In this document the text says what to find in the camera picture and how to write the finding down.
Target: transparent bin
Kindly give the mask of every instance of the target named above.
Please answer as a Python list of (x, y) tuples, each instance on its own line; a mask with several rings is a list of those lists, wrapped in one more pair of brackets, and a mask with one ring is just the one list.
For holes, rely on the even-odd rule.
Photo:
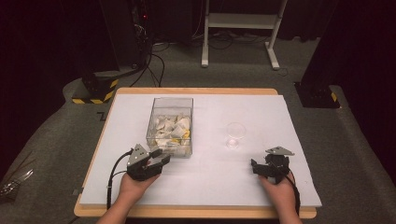
[(146, 139), (151, 151), (161, 148), (173, 157), (192, 154), (192, 98), (155, 98)]

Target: shelf leg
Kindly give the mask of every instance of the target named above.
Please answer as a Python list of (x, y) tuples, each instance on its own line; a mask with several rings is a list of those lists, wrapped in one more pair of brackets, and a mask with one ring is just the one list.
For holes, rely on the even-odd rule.
[(276, 22), (275, 22), (275, 25), (274, 25), (274, 30), (273, 30), (273, 32), (271, 34), (271, 39), (270, 39), (269, 42), (265, 42), (265, 48), (267, 49), (268, 56), (270, 57), (271, 65), (272, 65), (274, 70), (279, 70), (279, 68), (280, 68), (279, 63), (277, 62), (277, 58), (275, 56), (274, 44), (275, 44), (277, 32), (279, 31), (280, 23), (282, 22), (283, 12), (285, 11), (287, 3), (288, 3), (288, 0), (282, 0), (282, 3), (280, 5), (280, 10), (277, 13), (277, 18), (276, 18)]
[(205, 10), (205, 33), (204, 33), (204, 44), (202, 47), (202, 67), (209, 66), (209, 46), (207, 44), (209, 35), (209, 0), (206, 0), (206, 10)]

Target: metal shelf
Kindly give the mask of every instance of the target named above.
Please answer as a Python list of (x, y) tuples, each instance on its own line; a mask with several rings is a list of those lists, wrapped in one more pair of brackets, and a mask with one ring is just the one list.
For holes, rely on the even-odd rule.
[(243, 29), (263, 29), (273, 30), (269, 42), (265, 42), (265, 49), (271, 61), (274, 70), (280, 68), (275, 52), (273, 49), (277, 31), (282, 21), (283, 12), (285, 11), (288, 0), (281, 0), (279, 12), (276, 15), (257, 15), (257, 14), (233, 14), (233, 13), (209, 13), (209, 0), (206, 0), (205, 16), (205, 33), (204, 44), (202, 48), (202, 67), (209, 66), (209, 47), (208, 47), (208, 30), (209, 27), (218, 28), (243, 28)]
[(208, 27), (272, 30), (275, 23), (276, 15), (210, 13)]

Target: glass cup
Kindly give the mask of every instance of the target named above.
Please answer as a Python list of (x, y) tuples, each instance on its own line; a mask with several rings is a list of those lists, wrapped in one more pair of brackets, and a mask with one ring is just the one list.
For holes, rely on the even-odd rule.
[(234, 149), (239, 146), (239, 139), (245, 137), (247, 129), (238, 122), (233, 122), (227, 125), (228, 140), (226, 145), (228, 148)]

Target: forearm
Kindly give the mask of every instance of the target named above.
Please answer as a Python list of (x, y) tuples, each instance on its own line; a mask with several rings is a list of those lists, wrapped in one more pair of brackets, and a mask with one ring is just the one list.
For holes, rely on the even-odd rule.
[(303, 223), (297, 215), (293, 206), (279, 206), (276, 208), (280, 224), (301, 224)]
[(101, 223), (125, 223), (131, 207), (134, 202), (128, 202), (123, 199), (117, 199), (114, 204), (105, 212), (105, 214), (98, 220), (98, 224)]

